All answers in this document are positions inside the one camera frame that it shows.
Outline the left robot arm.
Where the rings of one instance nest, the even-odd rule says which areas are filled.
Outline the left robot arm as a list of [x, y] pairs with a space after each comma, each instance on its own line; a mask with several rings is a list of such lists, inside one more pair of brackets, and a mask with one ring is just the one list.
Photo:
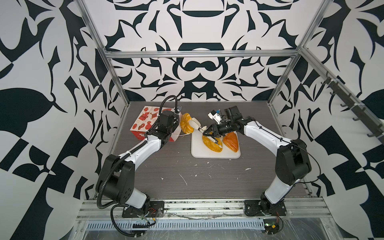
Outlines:
[[97, 207], [99, 209], [119, 205], [130, 206], [142, 213], [148, 211], [150, 197], [135, 188], [136, 170], [170, 140], [179, 122], [178, 113], [164, 111], [143, 141], [118, 156], [109, 155], [106, 158], [95, 188], [98, 192]]

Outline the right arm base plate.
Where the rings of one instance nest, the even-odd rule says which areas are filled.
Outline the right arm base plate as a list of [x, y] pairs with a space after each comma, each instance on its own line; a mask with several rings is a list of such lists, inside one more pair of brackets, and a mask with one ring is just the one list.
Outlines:
[[287, 208], [284, 200], [271, 204], [268, 200], [245, 200], [244, 213], [248, 217], [286, 216]]

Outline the yellow twisted ring bread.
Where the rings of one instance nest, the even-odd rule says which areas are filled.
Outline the yellow twisted ring bread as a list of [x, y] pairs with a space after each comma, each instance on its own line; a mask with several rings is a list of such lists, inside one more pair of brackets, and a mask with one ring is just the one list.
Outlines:
[[194, 128], [190, 126], [189, 121], [192, 120], [192, 117], [189, 113], [182, 115], [180, 126], [184, 134], [191, 134], [194, 132]]

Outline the red white paper bag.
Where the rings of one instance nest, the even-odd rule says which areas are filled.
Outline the red white paper bag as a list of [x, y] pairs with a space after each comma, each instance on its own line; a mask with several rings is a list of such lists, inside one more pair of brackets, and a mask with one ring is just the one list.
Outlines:
[[[131, 133], [133, 133], [138, 140], [144, 140], [145, 133], [152, 127], [152, 125], [154, 125], [155, 121], [158, 119], [160, 115], [159, 110], [160, 107], [143, 107], [142, 111], [140, 112], [132, 127], [130, 128]], [[174, 112], [174, 108], [163, 107], [162, 112], [164, 111]], [[183, 134], [182, 128], [179, 124], [176, 130], [172, 133], [170, 142], [175, 142], [180, 135], [182, 136]]]

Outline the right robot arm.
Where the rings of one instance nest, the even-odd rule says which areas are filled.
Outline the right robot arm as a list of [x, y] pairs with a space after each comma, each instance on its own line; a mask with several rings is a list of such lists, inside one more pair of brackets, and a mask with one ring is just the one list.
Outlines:
[[208, 116], [214, 120], [209, 127], [203, 127], [197, 119], [187, 115], [183, 115], [182, 120], [189, 130], [202, 134], [203, 143], [212, 151], [220, 152], [223, 145], [232, 151], [237, 150], [238, 142], [233, 135], [240, 133], [257, 141], [276, 156], [276, 176], [261, 195], [261, 212], [271, 214], [280, 207], [292, 187], [311, 172], [309, 153], [302, 140], [290, 140], [270, 131], [253, 117], [243, 117], [236, 106], [226, 109], [224, 114], [211, 111]]

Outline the yellow oval fake bread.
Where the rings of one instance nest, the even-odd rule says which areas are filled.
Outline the yellow oval fake bread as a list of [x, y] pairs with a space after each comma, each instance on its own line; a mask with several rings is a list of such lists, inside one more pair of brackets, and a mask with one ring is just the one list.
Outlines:
[[203, 140], [204, 145], [213, 152], [220, 153], [223, 150], [223, 143], [222, 143], [221, 139], [219, 139], [218, 144], [213, 143], [206, 136], [202, 136], [202, 140]]

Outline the orange croissant fake bread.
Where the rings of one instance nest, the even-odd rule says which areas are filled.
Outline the orange croissant fake bread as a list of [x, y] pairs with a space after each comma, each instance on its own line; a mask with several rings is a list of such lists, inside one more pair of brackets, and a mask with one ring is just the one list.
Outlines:
[[235, 132], [228, 133], [223, 137], [223, 143], [234, 153], [239, 151], [239, 141], [238, 136]]

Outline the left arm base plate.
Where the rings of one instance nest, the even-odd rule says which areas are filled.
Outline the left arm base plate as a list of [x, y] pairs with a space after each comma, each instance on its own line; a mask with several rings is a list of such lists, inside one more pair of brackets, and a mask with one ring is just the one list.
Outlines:
[[132, 206], [125, 207], [123, 210], [123, 218], [136, 218], [144, 216], [146, 218], [159, 218], [164, 215], [164, 201], [146, 201], [142, 208], [134, 208]]

